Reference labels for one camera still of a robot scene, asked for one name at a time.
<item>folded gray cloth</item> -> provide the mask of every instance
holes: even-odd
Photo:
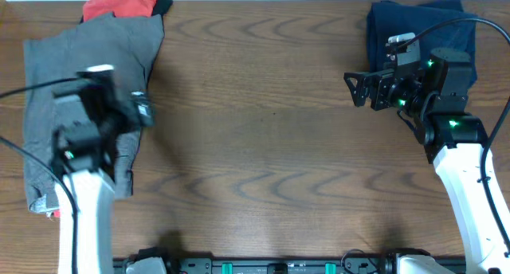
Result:
[[[116,81],[123,88],[129,92],[144,91],[163,37],[161,15],[114,18],[112,14],[105,14],[58,36],[25,41],[26,85],[74,77],[76,72],[87,67],[109,64],[115,67]],[[52,132],[65,116],[57,114],[53,106],[51,87],[29,92],[23,125],[25,149],[49,163]],[[139,139],[137,131],[121,135],[117,140],[116,198],[132,195],[131,166],[138,152]],[[51,177],[30,160],[25,160],[24,171],[29,210],[45,213],[58,209]]]

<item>wooden tabletop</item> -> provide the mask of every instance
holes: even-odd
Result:
[[[0,92],[25,83],[22,41],[74,27],[81,2],[6,4]],[[510,2],[467,1],[510,29]],[[462,255],[445,188],[394,109],[354,108],[342,77],[367,70],[369,1],[176,2],[150,94],[135,195],[116,202],[113,253],[339,256],[416,247]],[[510,95],[502,37],[477,27],[468,109],[492,130]],[[0,133],[22,143],[24,98],[0,103]],[[508,123],[493,146],[510,199]],[[26,207],[22,159],[0,147],[0,273],[54,273],[56,221]]]

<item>green strip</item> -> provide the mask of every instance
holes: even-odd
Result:
[[[232,274],[232,263],[222,264],[222,274]]]
[[[326,274],[336,274],[336,264],[326,263]]]

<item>red cloth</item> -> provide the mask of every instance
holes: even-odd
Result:
[[[150,17],[156,0],[89,0],[83,5],[83,21],[113,12],[115,17]]]

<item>navy blue cloth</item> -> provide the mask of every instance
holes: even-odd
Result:
[[[465,13],[459,0],[441,0],[420,6],[404,6],[395,2],[376,2],[367,15],[367,53],[370,71],[383,69],[386,58],[385,44],[388,37],[413,32],[415,34],[454,18],[473,18]],[[459,22],[435,30],[420,39],[422,68],[430,58],[430,51],[437,47],[448,47],[465,51],[471,56],[472,86],[477,80],[475,69],[475,24]]]

